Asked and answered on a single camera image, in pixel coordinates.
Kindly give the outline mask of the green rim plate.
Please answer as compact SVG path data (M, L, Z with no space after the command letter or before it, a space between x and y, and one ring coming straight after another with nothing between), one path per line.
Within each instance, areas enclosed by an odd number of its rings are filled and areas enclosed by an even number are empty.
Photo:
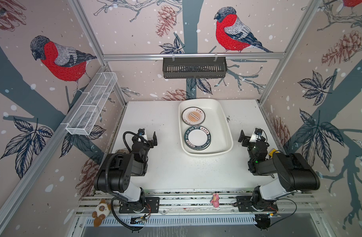
M210 131L200 125L189 127L183 136L184 142L187 144L193 144L195 146L201 146L206 143L211 143L212 137Z
M210 143L206 143L204 145L201 145L201 146L195 146L193 144L186 144L188 148L192 149L192 150L195 150L195 151L202 151L202 150L205 150L207 149L209 146L210 146Z

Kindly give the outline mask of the orange sunburst plate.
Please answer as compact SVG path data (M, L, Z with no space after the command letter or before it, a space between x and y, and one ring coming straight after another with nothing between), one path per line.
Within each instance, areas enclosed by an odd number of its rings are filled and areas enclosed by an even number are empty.
M200 125L205 118L205 112L198 107L186 108L181 114L182 121L189 126Z

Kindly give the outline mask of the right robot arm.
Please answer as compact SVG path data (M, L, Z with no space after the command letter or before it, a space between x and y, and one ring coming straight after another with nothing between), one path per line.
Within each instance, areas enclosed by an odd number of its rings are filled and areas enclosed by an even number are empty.
M264 133L256 128L251 136L241 131L238 138L249 154L249 172L254 176L277 175L270 183L254 188L252 206L264 209L288 194L318 190L319 177L300 153L286 155L276 151L270 158L267 157L269 144L267 138L263 137Z

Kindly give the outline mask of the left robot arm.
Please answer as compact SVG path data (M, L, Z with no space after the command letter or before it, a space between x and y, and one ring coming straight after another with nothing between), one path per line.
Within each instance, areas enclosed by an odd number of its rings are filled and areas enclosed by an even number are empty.
M148 153L158 145L154 133L151 140L145 137L145 129L137 133L123 133L127 153L108 154L94 179L94 188L110 194L120 201L123 208L140 212L146 208L143 188L131 183L132 176L144 177L148 169Z

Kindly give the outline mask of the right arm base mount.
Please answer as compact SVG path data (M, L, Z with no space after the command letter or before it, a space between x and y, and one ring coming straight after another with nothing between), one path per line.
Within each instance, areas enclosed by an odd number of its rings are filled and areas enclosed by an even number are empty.
M278 212L276 201L254 200L252 196L237 196L234 206L239 212Z

